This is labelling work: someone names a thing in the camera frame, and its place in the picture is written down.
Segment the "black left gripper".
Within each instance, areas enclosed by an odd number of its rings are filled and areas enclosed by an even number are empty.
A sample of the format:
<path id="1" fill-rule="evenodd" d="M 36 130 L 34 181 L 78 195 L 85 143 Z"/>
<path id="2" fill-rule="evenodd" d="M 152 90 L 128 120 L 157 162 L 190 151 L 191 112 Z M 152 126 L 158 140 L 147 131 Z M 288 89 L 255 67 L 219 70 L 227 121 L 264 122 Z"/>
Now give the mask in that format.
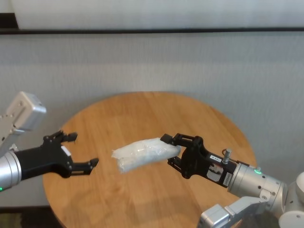
<path id="1" fill-rule="evenodd" d="M 50 136 L 45 136 L 39 147 L 16 152 L 21 166 L 21 180 L 31 179 L 49 172 L 56 173 L 62 178 L 90 175 L 99 162 L 98 158 L 71 165 L 71 156 L 62 149 L 62 143 L 75 142 L 77 137 L 76 132 L 64 133 L 60 130 Z"/>

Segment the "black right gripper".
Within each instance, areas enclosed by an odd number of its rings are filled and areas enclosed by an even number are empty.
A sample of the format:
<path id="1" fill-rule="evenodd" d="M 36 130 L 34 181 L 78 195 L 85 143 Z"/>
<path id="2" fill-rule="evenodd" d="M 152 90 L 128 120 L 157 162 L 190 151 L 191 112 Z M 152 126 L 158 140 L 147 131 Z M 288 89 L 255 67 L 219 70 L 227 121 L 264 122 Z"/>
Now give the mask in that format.
<path id="1" fill-rule="evenodd" d="M 168 159 L 168 164 L 184 178 L 189 179 L 193 175 L 199 175 L 224 188 L 229 185 L 237 164 L 231 161 L 224 164 L 222 157 L 205 148 L 200 136 L 164 134 L 160 140 L 166 144 L 185 147 L 181 158 L 175 156 Z"/>

